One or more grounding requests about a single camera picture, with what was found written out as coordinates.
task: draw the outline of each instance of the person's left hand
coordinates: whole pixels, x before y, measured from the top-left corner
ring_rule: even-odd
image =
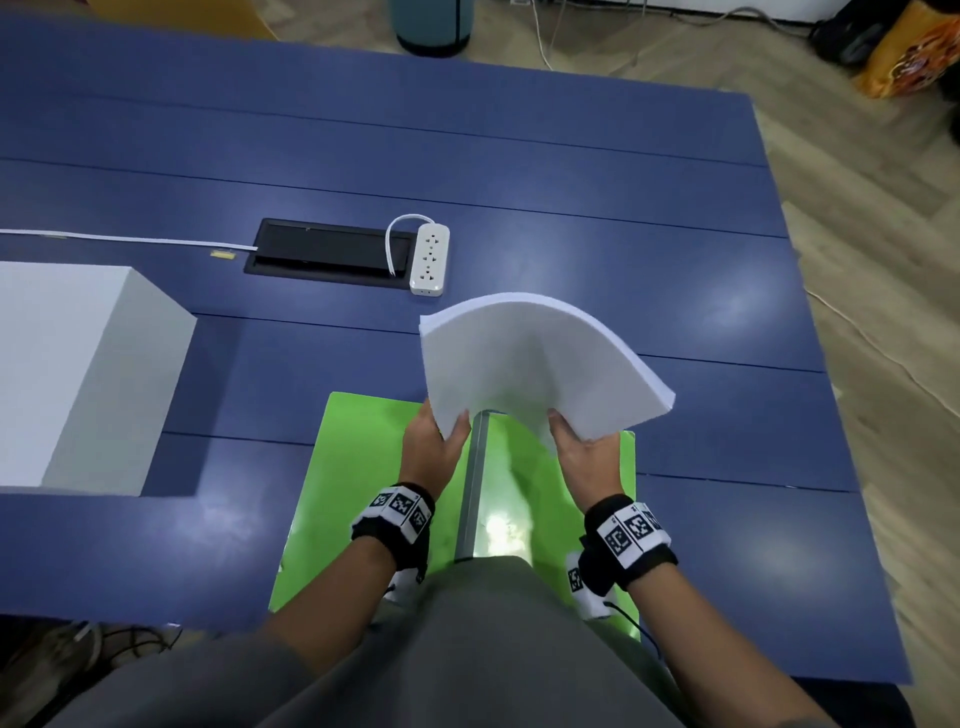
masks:
[[[415,483],[426,489],[434,500],[440,498],[460,460],[464,443],[470,436],[470,418],[465,410],[457,418],[453,432],[444,440],[433,419],[430,399],[403,433],[403,457],[398,482]]]

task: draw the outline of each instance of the white power strip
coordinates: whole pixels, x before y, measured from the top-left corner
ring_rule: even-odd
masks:
[[[415,296],[440,296],[446,279],[446,257],[450,228],[439,223],[421,225],[417,231],[414,264],[410,270],[410,292]]]

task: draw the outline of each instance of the curved paper stack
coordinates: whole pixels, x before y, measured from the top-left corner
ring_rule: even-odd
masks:
[[[492,409],[515,417],[552,452],[549,407],[585,439],[673,407],[674,393],[616,334],[546,296],[498,293],[421,316],[420,346],[444,437],[464,409],[471,417]]]

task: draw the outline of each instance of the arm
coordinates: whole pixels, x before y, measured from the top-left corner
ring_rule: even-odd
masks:
[[[581,441],[550,413],[564,481],[583,513],[623,494],[620,436]],[[788,720],[829,717],[790,677],[717,612],[673,564],[660,564],[629,585],[680,689],[717,728],[773,728]]]
[[[444,441],[429,400],[424,402],[403,433],[398,482],[415,483],[438,499],[469,435],[465,412]],[[272,615],[262,631],[287,643],[322,675],[360,643],[395,571],[390,550],[371,536],[361,536]]]

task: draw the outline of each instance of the wood plank floor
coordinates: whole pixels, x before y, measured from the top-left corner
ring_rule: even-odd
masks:
[[[254,2],[282,40],[401,52],[383,0]],[[67,0],[13,3],[82,12]],[[540,8],[544,45],[558,15]],[[960,725],[960,149],[947,134],[950,106],[933,91],[865,99],[801,40],[755,22],[698,28],[568,7],[550,58],[561,72],[753,98],[806,286],[855,322],[810,299],[913,668],[904,692],[922,728]],[[531,7],[478,0],[462,60],[543,68]]]

